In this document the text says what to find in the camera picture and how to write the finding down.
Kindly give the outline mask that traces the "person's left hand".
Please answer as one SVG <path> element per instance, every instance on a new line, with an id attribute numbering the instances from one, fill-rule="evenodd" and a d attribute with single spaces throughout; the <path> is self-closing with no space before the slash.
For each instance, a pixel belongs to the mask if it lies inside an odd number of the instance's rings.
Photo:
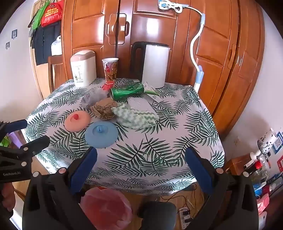
<path id="1" fill-rule="evenodd" d="M 1 195 L 3 196 L 2 205 L 8 211 L 12 211 L 14 209 L 15 203 L 16 203 L 13 184 L 12 183 L 5 183 L 3 185 Z"/>

